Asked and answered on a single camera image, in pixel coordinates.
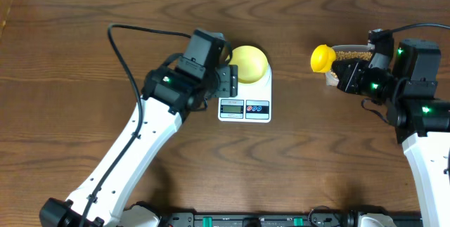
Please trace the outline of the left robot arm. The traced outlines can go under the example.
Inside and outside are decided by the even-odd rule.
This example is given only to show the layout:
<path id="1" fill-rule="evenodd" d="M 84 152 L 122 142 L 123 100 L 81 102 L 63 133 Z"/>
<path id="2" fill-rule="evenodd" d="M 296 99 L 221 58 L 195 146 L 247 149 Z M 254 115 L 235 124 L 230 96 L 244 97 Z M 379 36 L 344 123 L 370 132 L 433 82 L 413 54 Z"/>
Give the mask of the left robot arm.
<path id="1" fill-rule="evenodd" d="M 235 96 L 235 65 L 203 67 L 163 63 L 150 71 L 127 125 L 99 165 L 66 200 L 49 198 L 39 212 L 43 226 L 159 226 L 161 218 L 139 202 L 125 207 L 161 147 L 190 112 L 210 97 Z"/>

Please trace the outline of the yellow scoop cup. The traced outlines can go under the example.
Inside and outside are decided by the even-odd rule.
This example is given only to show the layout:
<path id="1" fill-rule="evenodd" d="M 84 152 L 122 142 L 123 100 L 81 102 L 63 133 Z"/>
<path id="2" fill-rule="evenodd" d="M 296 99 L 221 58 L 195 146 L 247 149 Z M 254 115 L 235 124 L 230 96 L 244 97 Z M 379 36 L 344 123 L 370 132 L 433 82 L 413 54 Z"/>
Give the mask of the yellow scoop cup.
<path id="1" fill-rule="evenodd" d="M 331 47 L 325 44 L 317 46 L 311 55 L 310 65 L 312 71 L 320 73 L 330 71 L 336 57 L 336 52 Z"/>

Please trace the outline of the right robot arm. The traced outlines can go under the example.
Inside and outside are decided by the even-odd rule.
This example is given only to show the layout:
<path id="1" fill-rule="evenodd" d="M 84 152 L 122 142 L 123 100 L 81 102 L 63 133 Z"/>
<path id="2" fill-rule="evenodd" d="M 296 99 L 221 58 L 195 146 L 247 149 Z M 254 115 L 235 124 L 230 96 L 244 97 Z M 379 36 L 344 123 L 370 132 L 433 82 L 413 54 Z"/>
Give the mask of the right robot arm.
<path id="1" fill-rule="evenodd" d="M 439 46 L 400 41 L 391 70 L 358 58 L 337 60 L 337 87 L 385 105 L 411 168 L 424 226 L 449 225 L 449 102 L 435 98 Z"/>

